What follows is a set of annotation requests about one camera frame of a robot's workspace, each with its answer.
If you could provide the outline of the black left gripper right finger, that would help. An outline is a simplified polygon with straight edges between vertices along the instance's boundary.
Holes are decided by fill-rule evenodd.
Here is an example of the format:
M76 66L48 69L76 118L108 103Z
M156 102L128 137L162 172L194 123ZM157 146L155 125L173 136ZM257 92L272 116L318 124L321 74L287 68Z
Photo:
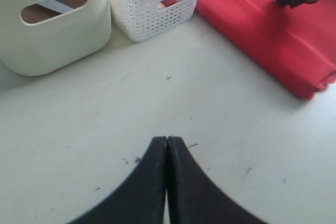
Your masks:
M166 190L170 223L264 223L214 184L181 137L167 139Z

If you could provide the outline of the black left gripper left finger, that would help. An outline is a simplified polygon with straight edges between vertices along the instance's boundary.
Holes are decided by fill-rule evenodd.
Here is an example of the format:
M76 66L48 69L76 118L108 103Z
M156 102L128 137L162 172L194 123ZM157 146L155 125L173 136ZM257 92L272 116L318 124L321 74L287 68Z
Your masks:
M131 174L106 199L71 223L162 223L167 138L154 137Z

